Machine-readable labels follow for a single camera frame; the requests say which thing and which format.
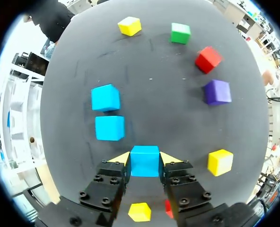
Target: white shelving unit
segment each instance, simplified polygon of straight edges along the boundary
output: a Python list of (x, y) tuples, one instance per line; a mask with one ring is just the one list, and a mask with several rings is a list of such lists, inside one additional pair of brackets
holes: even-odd
[[(16, 78), (10, 75), (11, 70), (27, 74), (29, 77)], [(7, 171), (15, 174), (46, 163), (39, 118), (42, 88), (32, 83), (44, 81), (44, 76), (14, 64), (0, 66), (0, 76), (4, 79), (0, 94), (1, 152)], [(5, 120), (8, 110), (9, 129)], [(34, 143), (30, 143), (30, 137), (35, 139)]]

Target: cyan cube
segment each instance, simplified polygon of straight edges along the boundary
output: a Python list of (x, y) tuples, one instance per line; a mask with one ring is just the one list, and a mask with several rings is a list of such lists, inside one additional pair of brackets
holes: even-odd
[(204, 87), (205, 101), (208, 105), (231, 103), (229, 83), (217, 79), (211, 80)]
[(92, 110), (106, 112), (119, 109), (119, 91), (112, 84), (92, 89)]
[(97, 140), (118, 141), (124, 137), (124, 117), (100, 116), (95, 118)]
[(158, 146), (134, 146), (131, 150), (131, 176), (159, 176)]

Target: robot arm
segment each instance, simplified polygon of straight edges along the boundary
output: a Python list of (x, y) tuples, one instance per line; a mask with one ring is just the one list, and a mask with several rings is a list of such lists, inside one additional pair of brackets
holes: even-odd
[[(131, 176), (130, 156), (126, 163), (102, 161), (96, 171), (93, 181), (79, 193), (79, 204), (61, 196), (57, 205), (50, 203), (38, 213), (36, 226), (111, 227)], [(213, 208), (211, 193), (196, 180), (188, 161), (164, 165), (160, 155), (159, 178), (179, 227), (253, 226), (259, 220), (243, 203)]]

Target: screw head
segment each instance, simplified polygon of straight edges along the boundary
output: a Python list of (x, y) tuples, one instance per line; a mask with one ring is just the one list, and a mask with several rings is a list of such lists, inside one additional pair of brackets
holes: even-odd
[(70, 218), (70, 224), (72, 226), (81, 226), (82, 221), (78, 216), (77, 217), (71, 217)]
[(80, 191), (79, 192), (79, 195), (80, 195), (80, 198), (82, 200), (85, 200), (85, 199), (88, 199), (89, 198), (89, 195), (85, 192), (85, 191)]
[(103, 181), (103, 178), (102, 178), (100, 175), (96, 175), (96, 176), (94, 177), (94, 181), (100, 182), (100, 181)]
[(178, 184), (180, 182), (180, 179), (178, 177), (175, 177), (172, 179), (172, 184)]
[(104, 206), (108, 207), (108, 206), (110, 206), (111, 201), (110, 201), (110, 199), (109, 199), (109, 198), (104, 197), (104, 198), (102, 199), (101, 203), (102, 203), (102, 205), (104, 205)]
[(179, 200), (179, 207), (186, 207), (189, 204), (188, 198), (182, 198)]
[(216, 216), (214, 216), (214, 218), (213, 218), (212, 221), (213, 221), (213, 222), (216, 222), (216, 223), (218, 224), (218, 223), (222, 223), (223, 220), (224, 220), (224, 218), (222, 218), (222, 216), (216, 215)]
[(195, 181), (195, 180), (196, 180), (196, 176), (190, 174), (190, 175), (188, 175), (188, 179), (189, 179), (190, 181)]
[(117, 177), (112, 177), (110, 183), (111, 184), (118, 184), (119, 181), (118, 181)]
[(211, 193), (210, 192), (204, 192), (202, 196), (205, 199), (208, 199), (208, 200), (211, 199)]

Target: gray table surface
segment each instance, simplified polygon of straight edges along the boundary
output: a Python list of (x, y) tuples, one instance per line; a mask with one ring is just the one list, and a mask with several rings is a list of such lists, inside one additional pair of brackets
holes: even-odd
[[(117, 23), (140, 18), (134, 37)], [(169, 42), (171, 23), (190, 26), (187, 45)], [(194, 65), (197, 52), (213, 46), (223, 62), (205, 75)], [(202, 86), (211, 79), (230, 83), (232, 103), (208, 106)], [(99, 141), (91, 110), (91, 89), (112, 83), (120, 90), (125, 138)], [(64, 31), (47, 69), (41, 98), (41, 131), (48, 167), (59, 193), (78, 201), (102, 159), (134, 145), (188, 159), (214, 206), (245, 202), (261, 171), (268, 138), (267, 100), (254, 57), (245, 40), (205, 0), (111, 0), (78, 15)], [(234, 154), (232, 170), (214, 177), (207, 170), (210, 152)], [(122, 199), (115, 227), (172, 227), (164, 211), (157, 178), (134, 178)], [(131, 203), (147, 202), (152, 218), (135, 223)]]

